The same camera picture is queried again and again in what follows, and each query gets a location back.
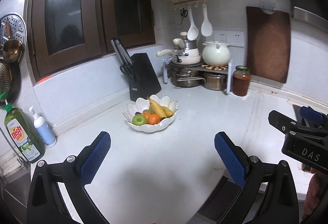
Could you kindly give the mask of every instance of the glass jar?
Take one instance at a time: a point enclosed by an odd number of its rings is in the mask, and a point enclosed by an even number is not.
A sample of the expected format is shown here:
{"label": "glass jar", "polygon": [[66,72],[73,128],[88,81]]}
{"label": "glass jar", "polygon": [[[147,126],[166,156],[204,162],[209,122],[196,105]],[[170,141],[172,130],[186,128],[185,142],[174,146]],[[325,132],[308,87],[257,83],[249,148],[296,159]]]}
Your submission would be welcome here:
{"label": "glass jar", "polygon": [[251,82],[252,75],[250,68],[244,66],[236,66],[233,73],[232,92],[237,96],[245,96]]}

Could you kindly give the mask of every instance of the human hand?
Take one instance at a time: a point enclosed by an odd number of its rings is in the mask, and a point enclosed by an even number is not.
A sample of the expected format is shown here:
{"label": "human hand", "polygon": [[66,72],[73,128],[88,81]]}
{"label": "human hand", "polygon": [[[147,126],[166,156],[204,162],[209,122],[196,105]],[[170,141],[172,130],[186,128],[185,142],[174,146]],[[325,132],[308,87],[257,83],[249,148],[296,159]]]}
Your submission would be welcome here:
{"label": "human hand", "polygon": [[317,170],[311,168],[311,173],[314,173],[314,175],[310,180],[309,189],[306,193],[306,198],[303,205],[304,213],[306,213],[306,215],[310,215],[312,211],[319,205],[320,202],[319,200],[320,185],[317,176]]}

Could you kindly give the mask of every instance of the strainer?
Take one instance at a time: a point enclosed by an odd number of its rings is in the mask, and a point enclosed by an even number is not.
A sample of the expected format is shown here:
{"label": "strainer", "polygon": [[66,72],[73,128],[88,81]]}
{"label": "strainer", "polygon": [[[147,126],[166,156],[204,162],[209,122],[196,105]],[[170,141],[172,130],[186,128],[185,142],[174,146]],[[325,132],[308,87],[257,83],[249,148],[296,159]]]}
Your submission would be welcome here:
{"label": "strainer", "polygon": [[8,65],[0,60],[0,93],[6,92],[9,94],[12,88],[12,74]]}

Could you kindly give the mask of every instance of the brown cutting board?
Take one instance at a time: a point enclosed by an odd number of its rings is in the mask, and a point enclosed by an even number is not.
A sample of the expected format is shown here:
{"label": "brown cutting board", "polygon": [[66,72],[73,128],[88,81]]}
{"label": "brown cutting board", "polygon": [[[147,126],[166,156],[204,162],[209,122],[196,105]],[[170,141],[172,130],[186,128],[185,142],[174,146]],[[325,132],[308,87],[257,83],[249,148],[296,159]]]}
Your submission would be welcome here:
{"label": "brown cutting board", "polygon": [[263,78],[286,83],[290,57],[289,14],[266,14],[258,7],[246,7],[247,67]]}

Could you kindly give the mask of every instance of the countertop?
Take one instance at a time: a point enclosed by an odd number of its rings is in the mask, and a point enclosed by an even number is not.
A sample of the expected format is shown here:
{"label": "countertop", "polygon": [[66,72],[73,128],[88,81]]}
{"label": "countertop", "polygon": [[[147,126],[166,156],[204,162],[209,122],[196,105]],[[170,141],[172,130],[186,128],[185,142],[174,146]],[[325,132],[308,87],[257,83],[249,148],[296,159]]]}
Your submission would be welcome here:
{"label": "countertop", "polygon": [[[287,160],[298,198],[304,200],[312,175],[281,152],[284,135],[268,123],[271,110],[296,119],[287,100],[255,91],[242,100],[203,86],[172,84],[163,85],[157,95],[178,101],[177,118],[167,129],[152,134],[131,129],[122,116],[132,103],[126,100],[60,135],[43,157],[48,164],[61,163],[78,155],[101,131],[108,132],[111,148],[85,189],[111,224],[188,222],[225,172],[214,148],[220,131],[262,162]],[[60,189],[73,219],[80,221],[63,184]]]}

